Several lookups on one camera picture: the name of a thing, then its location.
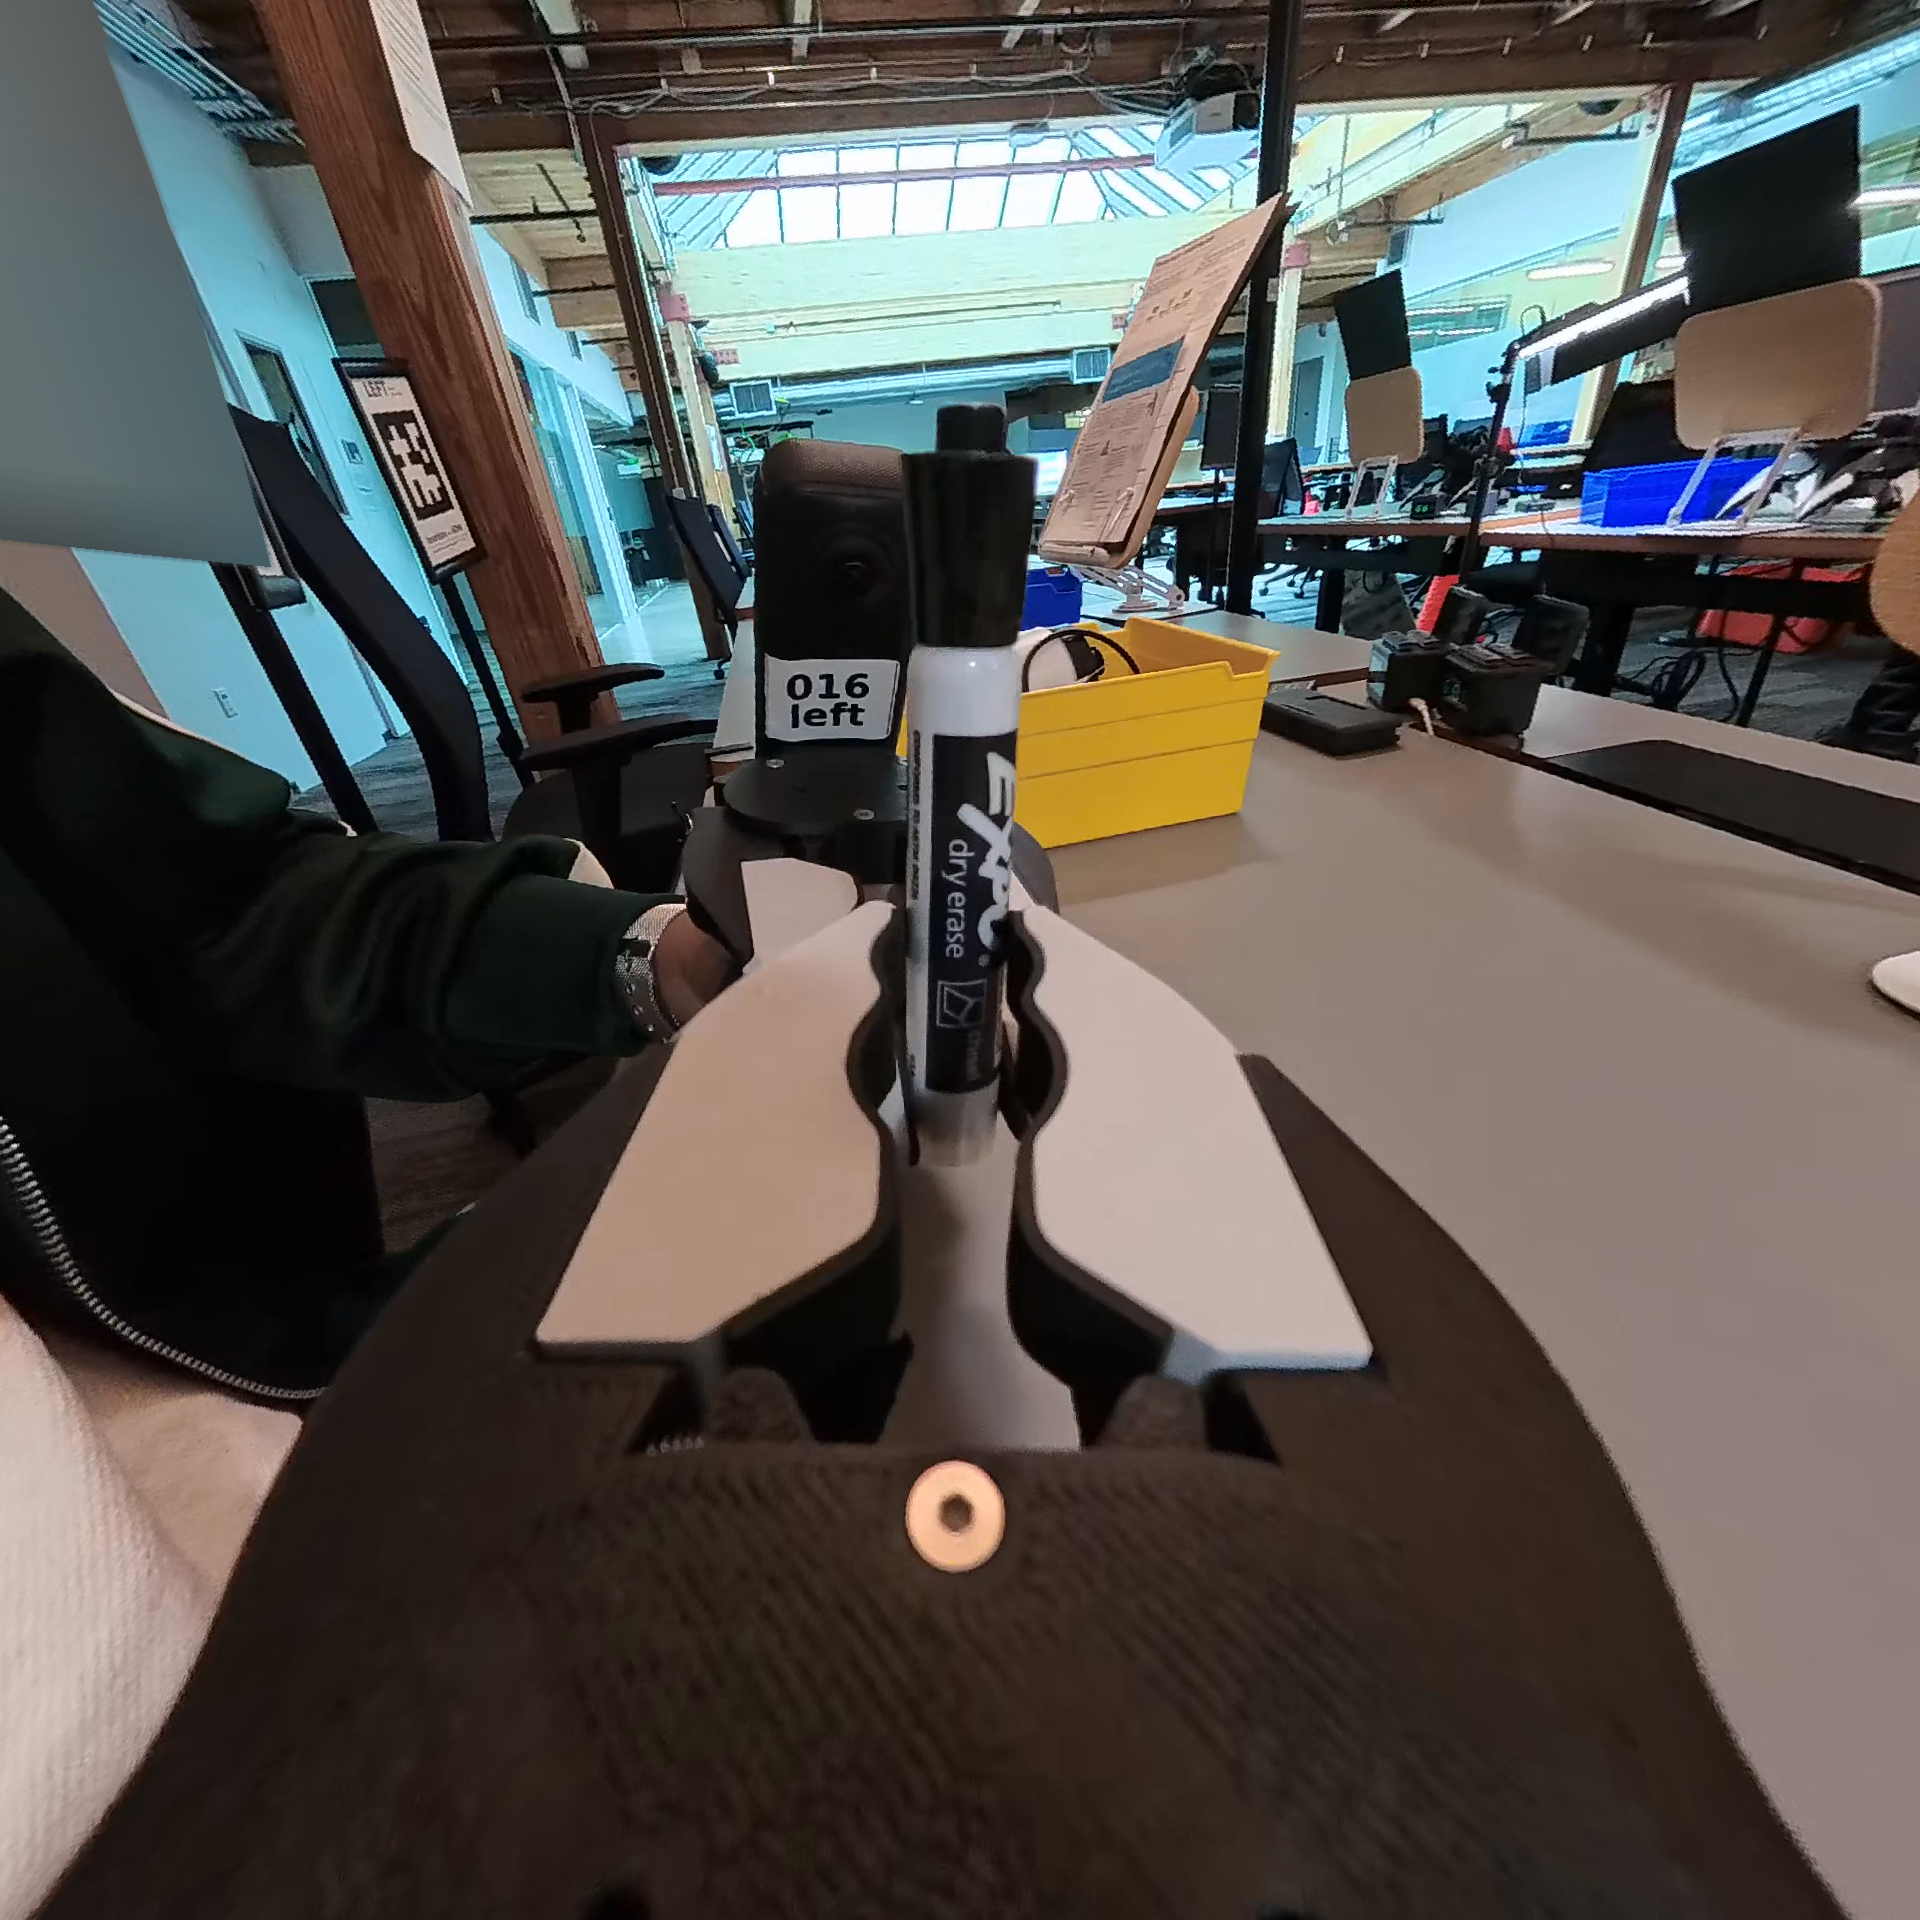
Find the black dry erase marker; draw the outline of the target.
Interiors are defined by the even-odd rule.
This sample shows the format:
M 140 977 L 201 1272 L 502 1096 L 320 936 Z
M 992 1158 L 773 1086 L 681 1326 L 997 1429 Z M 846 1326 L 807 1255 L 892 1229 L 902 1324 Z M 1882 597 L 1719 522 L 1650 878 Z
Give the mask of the black dry erase marker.
M 904 1112 L 930 1166 L 982 1158 L 1000 1078 L 1002 924 L 1015 889 L 1017 726 L 1034 466 L 984 401 L 940 410 L 902 458 Z

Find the person's left forearm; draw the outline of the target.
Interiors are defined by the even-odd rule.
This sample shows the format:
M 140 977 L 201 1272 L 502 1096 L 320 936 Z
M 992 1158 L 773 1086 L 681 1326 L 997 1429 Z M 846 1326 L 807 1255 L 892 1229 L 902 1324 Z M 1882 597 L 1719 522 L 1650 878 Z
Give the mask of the person's left forearm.
M 660 896 L 607 881 L 569 839 L 495 845 L 301 829 L 185 951 L 236 1069 L 360 1096 L 470 1096 L 648 1039 L 613 977 Z

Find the black office chair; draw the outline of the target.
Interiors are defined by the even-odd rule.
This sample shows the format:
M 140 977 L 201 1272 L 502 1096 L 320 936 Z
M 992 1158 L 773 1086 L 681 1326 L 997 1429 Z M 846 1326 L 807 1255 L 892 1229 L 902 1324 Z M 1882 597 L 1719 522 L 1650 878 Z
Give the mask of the black office chair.
M 328 504 L 290 432 L 242 407 L 231 407 L 231 423 L 286 569 L 320 600 L 410 729 L 439 837 L 495 839 L 481 726 L 464 677 Z M 584 845 L 614 886 L 646 896 L 669 889 L 693 814 L 706 801 L 713 720 L 645 712 L 591 721 L 599 698 L 662 674 L 655 663 L 610 663 L 527 686 L 560 734 L 513 757 L 522 784 L 508 810 L 508 837 L 564 837 Z

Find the yellow plastic bin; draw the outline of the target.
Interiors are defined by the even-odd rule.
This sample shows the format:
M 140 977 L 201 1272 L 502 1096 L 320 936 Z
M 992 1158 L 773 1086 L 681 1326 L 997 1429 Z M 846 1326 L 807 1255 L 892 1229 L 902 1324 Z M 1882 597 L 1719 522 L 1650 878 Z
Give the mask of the yellow plastic bin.
M 1021 649 L 1088 633 L 1096 684 L 1021 693 Z M 1222 817 L 1240 806 L 1277 653 L 1185 623 L 1132 617 L 1024 631 L 988 647 L 916 647 L 902 681 L 910 794 L 944 832 L 1009 854 L 1021 826 L 1047 850 Z

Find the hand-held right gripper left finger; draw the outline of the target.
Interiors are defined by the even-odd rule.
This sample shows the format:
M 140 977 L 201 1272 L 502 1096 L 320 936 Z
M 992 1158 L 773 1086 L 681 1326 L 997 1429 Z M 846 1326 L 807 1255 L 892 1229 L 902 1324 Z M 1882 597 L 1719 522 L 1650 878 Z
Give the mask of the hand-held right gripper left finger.
M 830 1377 L 900 1314 L 900 917 L 857 904 L 678 1034 L 536 1324 L 540 1353 Z

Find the person's left hand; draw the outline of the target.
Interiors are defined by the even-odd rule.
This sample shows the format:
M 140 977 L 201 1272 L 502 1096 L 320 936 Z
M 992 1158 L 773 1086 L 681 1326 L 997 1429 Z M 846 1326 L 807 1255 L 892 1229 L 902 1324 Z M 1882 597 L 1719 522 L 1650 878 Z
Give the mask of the person's left hand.
M 652 934 L 652 981 L 660 1030 L 681 1028 L 740 977 L 743 961 L 684 904 L 669 908 Z

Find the wooden board on stand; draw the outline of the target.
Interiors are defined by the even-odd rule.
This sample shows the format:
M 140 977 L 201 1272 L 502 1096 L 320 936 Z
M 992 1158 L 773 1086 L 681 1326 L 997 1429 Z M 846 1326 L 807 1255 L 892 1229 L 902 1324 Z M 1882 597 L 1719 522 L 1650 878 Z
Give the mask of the wooden board on stand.
M 1708 472 L 1732 448 L 1766 445 L 1761 478 L 1732 496 L 1745 526 L 1805 442 L 1842 438 L 1870 414 L 1878 382 L 1882 296 L 1872 279 L 1839 279 L 1789 294 L 1690 314 L 1674 334 L 1674 436 L 1696 466 L 1666 522 L 1686 520 Z
M 1415 366 L 1349 382 L 1346 453 L 1353 516 L 1377 516 L 1393 493 L 1401 466 L 1423 454 L 1423 383 Z

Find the flat black box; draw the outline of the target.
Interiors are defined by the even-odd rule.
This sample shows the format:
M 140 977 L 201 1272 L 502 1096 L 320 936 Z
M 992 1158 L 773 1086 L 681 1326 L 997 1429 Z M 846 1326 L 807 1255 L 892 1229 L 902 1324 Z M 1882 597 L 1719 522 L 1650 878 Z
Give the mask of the flat black box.
M 1329 758 L 1389 751 L 1401 743 L 1401 720 L 1372 703 L 1353 703 L 1320 687 L 1272 687 L 1262 705 L 1262 730 Z

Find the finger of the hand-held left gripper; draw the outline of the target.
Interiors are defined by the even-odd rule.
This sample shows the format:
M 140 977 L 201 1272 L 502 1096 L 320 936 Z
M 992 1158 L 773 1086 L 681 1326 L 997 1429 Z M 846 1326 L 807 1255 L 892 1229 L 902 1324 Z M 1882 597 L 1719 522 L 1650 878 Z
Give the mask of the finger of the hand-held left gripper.
M 800 856 L 756 856 L 740 871 L 751 952 L 743 969 L 774 961 L 861 904 L 861 889 L 846 871 Z

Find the wooden pillar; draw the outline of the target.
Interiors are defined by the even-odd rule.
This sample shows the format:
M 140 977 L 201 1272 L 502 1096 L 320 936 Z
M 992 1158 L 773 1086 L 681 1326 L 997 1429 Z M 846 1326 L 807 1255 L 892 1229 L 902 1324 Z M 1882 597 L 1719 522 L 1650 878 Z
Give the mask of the wooden pillar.
M 527 686 L 601 664 L 470 212 L 400 122 L 370 2 L 257 2 L 255 20 L 377 338 L 414 374 L 484 558 L 470 592 L 527 741 Z

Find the framed tag sign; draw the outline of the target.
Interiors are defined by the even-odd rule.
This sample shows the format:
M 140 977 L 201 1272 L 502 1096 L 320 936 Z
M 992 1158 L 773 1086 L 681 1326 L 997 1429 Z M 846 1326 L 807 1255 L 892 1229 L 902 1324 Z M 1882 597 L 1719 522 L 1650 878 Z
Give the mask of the framed tag sign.
M 484 546 L 452 481 L 410 369 L 391 356 L 338 356 L 335 376 L 360 424 L 404 532 L 432 585 L 456 577 Z

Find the black desk mat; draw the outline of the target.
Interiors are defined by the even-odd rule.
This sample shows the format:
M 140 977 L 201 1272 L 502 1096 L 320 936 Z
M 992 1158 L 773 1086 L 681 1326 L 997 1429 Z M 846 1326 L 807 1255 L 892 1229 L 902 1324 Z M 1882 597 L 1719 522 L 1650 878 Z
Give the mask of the black desk mat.
M 1917 893 L 1917 804 L 1689 743 L 1653 738 L 1534 757 L 1618 799 Z

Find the white paper notice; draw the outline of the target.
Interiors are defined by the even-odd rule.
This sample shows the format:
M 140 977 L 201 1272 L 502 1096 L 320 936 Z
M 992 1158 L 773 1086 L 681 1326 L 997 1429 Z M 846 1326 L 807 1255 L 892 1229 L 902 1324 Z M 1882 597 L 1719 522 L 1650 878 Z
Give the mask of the white paper notice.
M 406 145 L 470 209 L 470 190 L 452 134 L 441 74 L 418 2 L 370 2 L 381 60 L 389 69 Z

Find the grey desk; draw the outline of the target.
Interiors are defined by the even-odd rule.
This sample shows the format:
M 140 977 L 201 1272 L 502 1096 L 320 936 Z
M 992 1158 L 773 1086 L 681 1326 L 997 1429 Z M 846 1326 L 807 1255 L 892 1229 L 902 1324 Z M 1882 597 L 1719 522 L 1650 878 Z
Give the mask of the grey desk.
M 1052 856 L 1477 1261 L 1850 1914 L 1914 1914 L 1914 896 L 1430 736 Z

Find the wooden background desk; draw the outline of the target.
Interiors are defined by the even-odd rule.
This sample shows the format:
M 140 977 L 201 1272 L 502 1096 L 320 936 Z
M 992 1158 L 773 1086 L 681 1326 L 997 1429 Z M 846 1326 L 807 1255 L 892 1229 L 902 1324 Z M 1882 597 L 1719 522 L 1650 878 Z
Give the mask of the wooden background desk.
M 1486 548 L 1534 556 L 1541 589 L 1590 613 L 1572 686 L 1600 696 L 1618 687 L 1625 642 L 1644 608 L 1765 617 L 1766 638 L 1732 712 L 1742 729 L 1752 721 L 1789 621 L 1810 617 L 1838 631 L 1880 636 L 1870 610 L 1882 544 L 1878 526 L 1833 529 L 1776 519 L 1601 528 L 1574 513 L 1537 512 L 1474 526 L 1455 513 L 1320 512 L 1262 519 L 1257 529 L 1286 565 L 1322 574 L 1316 615 L 1325 629 L 1349 572 L 1425 569 L 1464 577 Z

